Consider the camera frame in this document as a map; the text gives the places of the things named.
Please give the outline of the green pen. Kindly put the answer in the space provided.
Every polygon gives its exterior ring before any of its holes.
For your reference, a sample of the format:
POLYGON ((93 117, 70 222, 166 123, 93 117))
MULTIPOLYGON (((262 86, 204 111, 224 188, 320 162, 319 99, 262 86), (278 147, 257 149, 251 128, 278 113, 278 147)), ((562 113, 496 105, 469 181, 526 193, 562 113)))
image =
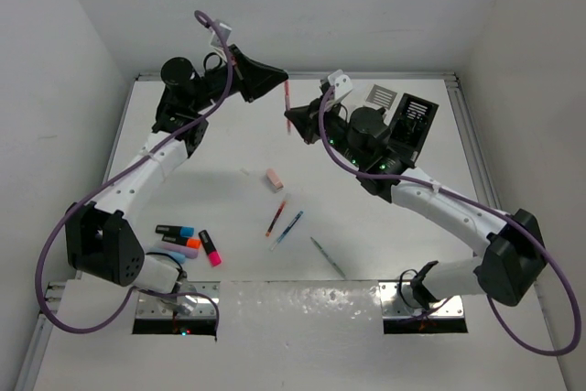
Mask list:
POLYGON ((326 259, 328 264, 332 267, 332 269, 340 276, 343 280, 347 280, 347 276, 342 271, 342 269, 335 263, 332 257, 326 252, 326 250, 321 246, 321 244, 313 237, 310 237, 311 242, 316 247, 316 249, 320 252, 320 254, 326 259))

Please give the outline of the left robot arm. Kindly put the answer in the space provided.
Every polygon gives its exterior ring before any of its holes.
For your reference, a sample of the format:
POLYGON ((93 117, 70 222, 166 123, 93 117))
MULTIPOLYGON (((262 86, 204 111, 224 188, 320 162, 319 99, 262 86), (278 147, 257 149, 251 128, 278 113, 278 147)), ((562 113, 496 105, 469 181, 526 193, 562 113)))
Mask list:
POLYGON ((155 123, 122 177, 109 183, 65 224, 68 261, 75 269, 121 287, 170 294, 179 271, 148 255, 133 228, 140 212, 170 174, 199 147, 208 123, 203 113, 222 96, 251 103, 288 79, 288 74, 246 57, 235 45, 231 57, 198 74, 183 57, 161 68, 165 84, 155 123))

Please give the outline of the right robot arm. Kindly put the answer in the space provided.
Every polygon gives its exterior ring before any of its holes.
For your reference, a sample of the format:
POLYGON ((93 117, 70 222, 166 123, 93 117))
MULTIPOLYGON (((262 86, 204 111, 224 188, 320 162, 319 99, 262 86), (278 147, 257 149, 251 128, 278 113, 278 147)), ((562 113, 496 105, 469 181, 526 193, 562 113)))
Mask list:
POLYGON ((530 212, 489 213, 448 196, 447 188, 415 162, 438 105, 405 95, 390 123, 385 110, 356 108, 348 118, 339 106, 319 112, 319 100, 285 112, 307 144, 326 139, 357 168, 356 178, 370 194, 416 212, 468 245, 473 257, 450 264, 426 263, 400 295, 412 309, 427 309, 453 295, 487 295, 514 307, 525 296, 546 261, 527 236, 542 238, 530 212))

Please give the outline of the pink pen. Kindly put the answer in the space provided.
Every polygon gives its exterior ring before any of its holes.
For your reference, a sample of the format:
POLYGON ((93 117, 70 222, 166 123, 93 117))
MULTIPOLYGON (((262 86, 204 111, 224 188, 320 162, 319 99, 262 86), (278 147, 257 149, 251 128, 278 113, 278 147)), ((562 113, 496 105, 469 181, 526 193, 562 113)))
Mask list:
MULTIPOLYGON (((291 106, 290 106, 290 86, 289 86, 289 80, 286 80, 284 83, 284 91, 285 91, 285 110, 289 111, 291 106)), ((287 127, 287 132, 288 135, 291 135, 291 122, 286 118, 286 127, 287 127)))

